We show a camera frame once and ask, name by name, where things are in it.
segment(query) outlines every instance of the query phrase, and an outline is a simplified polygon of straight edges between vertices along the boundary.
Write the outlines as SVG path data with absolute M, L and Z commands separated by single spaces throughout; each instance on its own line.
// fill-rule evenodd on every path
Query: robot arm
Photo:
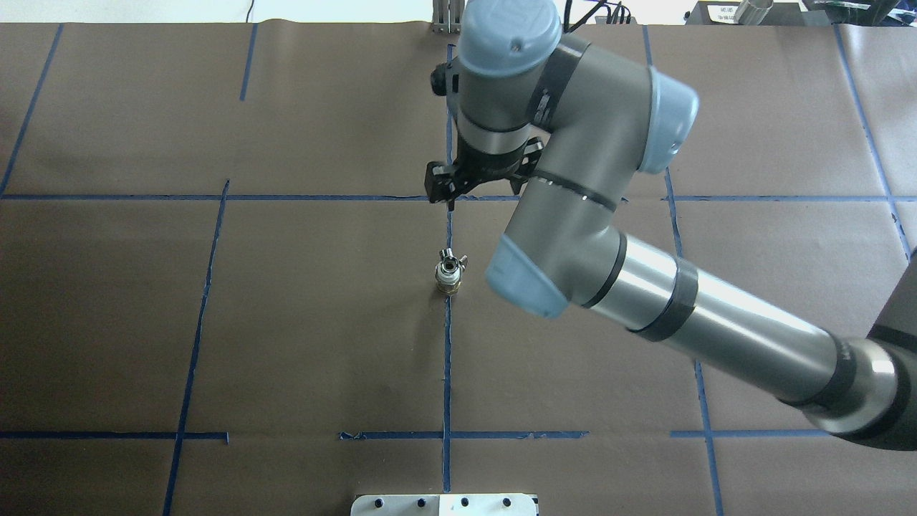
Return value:
M 699 105 L 688 86 L 562 35 L 547 0 L 469 3 L 458 59 L 431 81 L 458 151 L 427 166 L 430 201 L 527 183 L 486 273 L 497 293 L 543 317 L 570 303 L 595 310 L 838 437 L 917 449 L 917 266 L 869 338 L 841 339 L 613 227 L 634 173 L 665 170 L 685 141 Z M 551 133 L 547 146 L 532 126 Z

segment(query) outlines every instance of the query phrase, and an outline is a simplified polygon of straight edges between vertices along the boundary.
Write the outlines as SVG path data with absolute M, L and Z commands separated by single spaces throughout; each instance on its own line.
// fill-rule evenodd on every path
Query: cable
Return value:
M 582 27 L 589 21 L 589 19 L 599 11 L 599 9 L 605 7 L 608 9 L 608 16 L 605 18 L 605 25 L 612 24 L 629 24 L 631 22 L 631 12 L 623 2 L 618 2 L 615 4 L 609 4 L 608 0 L 595 0 L 595 6 L 586 13 L 586 16 L 580 18 L 580 21 L 570 25 L 570 10 L 573 7 L 573 0 L 567 0 L 564 4 L 564 33 L 570 33 L 576 30 L 577 28 Z
M 570 32 L 570 9 L 573 7 L 573 0 L 567 0 L 564 5 L 564 33 Z
M 594 15 L 595 13 L 597 13 L 597 12 L 599 11 L 599 9 L 601 9 L 603 6 L 607 6 L 607 5 L 608 5 L 608 0 L 599 0 L 599 1 L 595 4 L 595 7 L 593 7 L 592 9 L 590 9 L 589 12 L 586 13 L 586 16 L 580 18 L 580 21 L 574 23 L 573 26 L 570 27 L 569 30 L 567 30 L 567 32 L 573 32 L 573 31 L 576 30 L 577 28 L 580 28 L 580 27 L 582 27 L 583 25 L 586 25 L 586 22 L 589 21 L 589 18 L 591 18 L 592 15 Z

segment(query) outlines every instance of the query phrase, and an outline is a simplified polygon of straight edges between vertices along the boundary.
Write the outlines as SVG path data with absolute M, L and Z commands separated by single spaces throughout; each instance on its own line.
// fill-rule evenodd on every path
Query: black tape band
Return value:
M 911 335 L 905 331 L 898 331 L 888 326 L 876 324 L 869 331 L 869 339 L 873 341 L 883 341 L 889 344 L 895 344 L 910 352 L 917 353 L 917 335 Z
M 545 181 L 548 181 L 549 183 L 553 183 L 557 186 L 565 188 L 573 192 L 574 194 L 577 194 L 578 196 L 584 196 L 592 202 L 601 204 L 602 206 L 610 209 L 611 211 L 615 211 L 616 209 L 618 209 L 618 203 L 614 202 L 607 196 L 603 196 L 602 194 L 594 190 L 590 190 L 589 188 L 583 185 L 577 185 L 576 183 L 570 181 L 569 179 L 565 179 L 563 177 L 560 177 L 559 175 L 554 175 L 550 172 L 545 172 L 543 170 L 536 169 L 534 172 L 532 172 L 532 177 L 540 177 L 544 179 Z
M 618 233 L 619 242 L 618 242 L 618 256 L 614 259 L 614 267 L 612 271 L 608 274 L 608 278 L 605 279 L 605 283 L 602 284 L 602 288 L 599 289 L 599 292 L 592 296 L 592 299 L 587 301 L 582 307 L 583 308 L 592 308 L 599 301 L 603 300 L 608 294 L 608 291 L 612 289 L 612 285 L 617 281 L 618 275 L 621 273 L 621 267 L 624 266 L 624 258 L 627 256 L 627 235 L 623 233 Z
M 834 339 L 834 348 L 837 350 L 837 361 L 834 364 L 834 373 L 824 388 L 811 398 L 802 401 L 780 401 L 797 409 L 830 409 L 831 406 L 846 394 L 850 386 L 854 385 L 856 377 L 856 356 L 850 350 L 850 345 L 831 335 Z
M 551 123 L 560 97 L 564 94 L 564 89 L 567 88 L 567 83 L 589 44 L 588 41 L 579 38 L 565 37 L 547 58 L 545 69 L 538 77 L 538 84 L 532 92 L 526 110 L 536 126 L 543 128 Z
M 650 342 L 665 341 L 684 326 L 694 313 L 697 302 L 697 267 L 681 258 L 675 259 L 675 286 L 662 313 L 640 330 L 630 330 Z

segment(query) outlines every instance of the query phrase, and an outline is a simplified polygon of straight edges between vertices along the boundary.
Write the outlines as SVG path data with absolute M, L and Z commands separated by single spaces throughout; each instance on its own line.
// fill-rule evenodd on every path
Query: light blue joint cap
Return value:
M 560 41 L 551 0 L 471 0 L 458 38 L 462 65 L 486 77 L 510 77 L 535 68 Z
M 688 138 L 701 101 L 697 92 L 660 73 L 656 67 L 650 66 L 649 74 L 653 84 L 652 105 L 646 149 L 639 170 L 658 174 L 672 163 L 672 158 Z
M 554 282 L 505 233 L 485 274 L 494 292 L 537 316 L 554 319 L 569 304 Z

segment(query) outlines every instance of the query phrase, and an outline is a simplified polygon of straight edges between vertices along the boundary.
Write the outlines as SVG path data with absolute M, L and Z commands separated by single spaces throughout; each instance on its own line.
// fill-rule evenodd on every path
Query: metal fitting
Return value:
M 468 256 L 456 258 L 451 248 L 439 252 L 439 264 L 436 265 L 436 288 L 451 296 L 459 291 L 461 273 L 468 266 Z

